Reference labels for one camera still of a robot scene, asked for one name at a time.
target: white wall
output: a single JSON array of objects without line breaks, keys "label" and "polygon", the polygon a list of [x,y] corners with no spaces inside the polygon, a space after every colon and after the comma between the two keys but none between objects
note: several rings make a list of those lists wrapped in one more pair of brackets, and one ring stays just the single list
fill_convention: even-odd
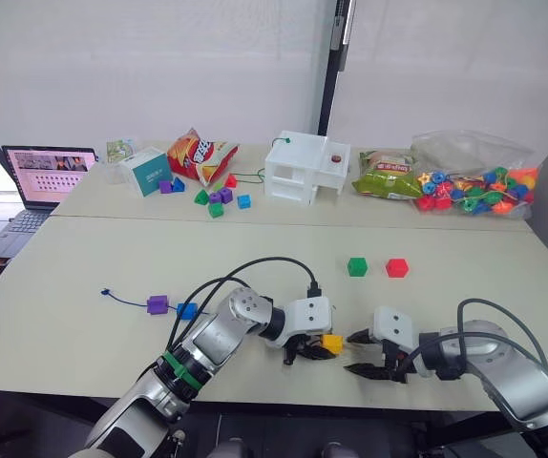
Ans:
[{"label": "white wall", "polygon": [[334,0],[0,0],[0,144],[315,132]]},{"label": "white wall", "polygon": [[329,135],[407,147],[463,128],[548,154],[548,0],[357,0]]}]

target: white table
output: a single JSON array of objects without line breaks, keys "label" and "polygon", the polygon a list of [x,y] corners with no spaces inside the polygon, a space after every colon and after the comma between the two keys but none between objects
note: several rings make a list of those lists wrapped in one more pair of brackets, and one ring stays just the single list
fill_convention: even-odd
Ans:
[{"label": "white table", "polygon": [[[155,143],[154,146],[166,150],[166,143]],[[264,165],[267,151],[268,148],[264,146],[241,146],[230,162],[229,171],[257,172]],[[263,194],[263,185],[239,183],[234,190],[234,198],[240,194],[250,194],[252,207],[240,210],[234,200],[232,205],[225,206],[225,215],[221,220],[253,224],[531,231],[522,220],[469,218],[463,215],[442,218],[441,215],[421,214],[408,202],[360,196],[351,185],[359,176],[358,151],[355,149],[351,155],[347,183],[341,196],[337,197],[334,189],[322,188],[313,205],[302,207],[297,202],[283,198],[266,197]],[[184,193],[156,192],[140,198],[127,184],[108,184],[103,166],[96,164],[57,207],[54,214],[69,217],[211,220],[207,209],[193,201],[202,189],[201,185],[185,177],[180,179],[186,184]]]},{"label": "white table", "polygon": [[[176,302],[204,281],[266,255],[292,256],[313,269],[336,307],[336,333],[367,327],[379,304],[397,307],[433,331],[454,324],[456,304],[477,296],[517,313],[548,355],[548,251],[530,232],[56,217],[0,279],[0,389],[120,396],[160,354],[174,316],[150,316],[101,296],[101,288],[126,300],[168,294]],[[365,278],[348,276],[350,256],[368,259]],[[386,276],[384,264],[393,257],[408,260],[405,279]],[[292,264],[263,264],[242,277],[277,304],[306,293],[307,276]],[[468,318],[501,323],[528,347],[495,312],[477,306],[468,312]],[[283,367],[282,358],[261,339],[247,338],[199,400],[494,409],[471,376],[454,382],[411,376],[400,385],[364,380],[342,368],[378,363],[373,349],[347,347],[336,360],[298,358],[292,367]]]}]

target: red chip bag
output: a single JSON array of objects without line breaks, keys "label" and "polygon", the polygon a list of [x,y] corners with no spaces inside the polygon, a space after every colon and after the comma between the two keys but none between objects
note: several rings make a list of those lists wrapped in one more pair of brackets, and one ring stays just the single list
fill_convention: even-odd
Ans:
[{"label": "red chip bag", "polygon": [[168,149],[168,163],[173,172],[198,179],[204,186],[221,176],[229,159],[238,151],[237,144],[205,141],[195,129],[180,137]]}]

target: laptop screen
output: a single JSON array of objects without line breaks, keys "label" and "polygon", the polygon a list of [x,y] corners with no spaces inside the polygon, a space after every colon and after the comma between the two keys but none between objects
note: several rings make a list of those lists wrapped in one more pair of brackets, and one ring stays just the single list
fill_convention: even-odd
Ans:
[{"label": "laptop screen", "polygon": [[4,146],[3,150],[27,203],[55,206],[95,164],[94,150],[87,148]]}]

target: robotic arm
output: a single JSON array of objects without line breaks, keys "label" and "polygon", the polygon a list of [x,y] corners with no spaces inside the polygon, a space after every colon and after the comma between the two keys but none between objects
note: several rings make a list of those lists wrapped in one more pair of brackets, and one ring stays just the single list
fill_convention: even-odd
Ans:
[{"label": "robotic arm", "polygon": [[246,334],[258,334],[280,348],[297,336],[323,334],[330,328],[326,297],[297,300],[279,309],[252,289],[237,288],[223,299],[217,314],[167,349],[100,418],[86,447],[115,458],[159,454],[172,447],[169,425],[179,420]]},{"label": "robotic arm", "polygon": [[[498,325],[482,320],[464,323],[464,332],[483,332],[506,337]],[[380,307],[373,326],[348,337],[359,344],[381,344],[385,365],[353,364],[347,369],[375,380],[405,383],[407,372],[399,369],[417,347],[423,349],[409,372],[422,377],[433,373],[441,380],[459,378],[459,340],[456,327],[418,333],[411,318],[394,309]],[[443,336],[450,335],[449,340]],[[442,338],[442,342],[429,341]],[[539,457],[548,457],[548,371],[509,344],[483,337],[467,337],[467,371],[478,377],[486,394]]]}]

